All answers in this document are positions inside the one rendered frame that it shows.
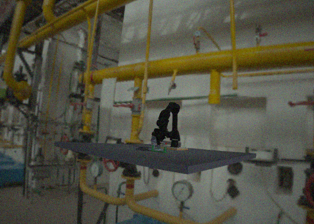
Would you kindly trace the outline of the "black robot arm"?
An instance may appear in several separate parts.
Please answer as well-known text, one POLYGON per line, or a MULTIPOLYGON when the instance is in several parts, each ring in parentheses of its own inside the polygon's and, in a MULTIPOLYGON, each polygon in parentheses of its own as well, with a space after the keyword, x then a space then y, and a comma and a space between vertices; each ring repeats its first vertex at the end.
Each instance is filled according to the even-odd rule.
POLYGON ((170 112, 172 112, 172 131, 167 131, 166 129, 162 132, 162 135, 165 135, 167 138, 172 140, 171 146, 178 148, 178 142, 181 140, 178 132, 178 113, 180 111, 180 106, 175 102, 170 102, 165 110, 162 110, 159 115, 159 120, 157 120, 157 126, 167 127, 170 117, 170 112), (178 139, 178 140, 177 140, 178 139))

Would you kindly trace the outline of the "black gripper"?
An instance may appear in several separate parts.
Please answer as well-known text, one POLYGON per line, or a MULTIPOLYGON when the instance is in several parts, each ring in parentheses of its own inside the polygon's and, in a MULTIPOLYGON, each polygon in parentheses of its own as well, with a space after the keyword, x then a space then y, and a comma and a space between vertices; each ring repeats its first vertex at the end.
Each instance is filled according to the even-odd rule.
POLYGON ((162 142, 164 139, 166 139, 165 135, 162 135, 162 132, 163 132, 165 129, 167 130, 166 127, 160 126, 160 127, 159 127, 159 132, 152 132, 152 135, 156 137, 156 140, 157 140, 157 144, 158 144, 158 145, 160 145, 161 142, 162 142), (160 142, 160 141, 161 141, 161 142, 160 142))

